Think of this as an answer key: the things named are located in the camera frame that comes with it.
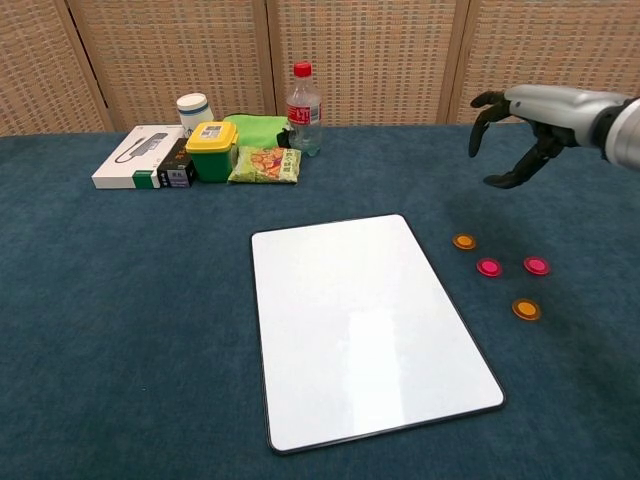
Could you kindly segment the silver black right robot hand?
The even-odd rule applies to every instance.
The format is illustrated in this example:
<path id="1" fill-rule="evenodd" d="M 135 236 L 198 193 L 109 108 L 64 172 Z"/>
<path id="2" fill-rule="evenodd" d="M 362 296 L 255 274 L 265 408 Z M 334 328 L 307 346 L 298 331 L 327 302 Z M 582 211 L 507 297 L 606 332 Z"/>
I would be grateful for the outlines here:
<path id="1" fill-rule="evenodd" d="M 598 118 L 627 100 L 623 94 L 549 85 L 485 91 L 470 102 L 480 113 L 472 127 L 468 154 L 477 155 L 484 133 L 492 123 L 511 116 L 529 123 L 535 144 L 510 171 L 484 178 L 485 184 L 495 188 L 515 188 L 529 181 L 563 149 L 592 147 Z"/>

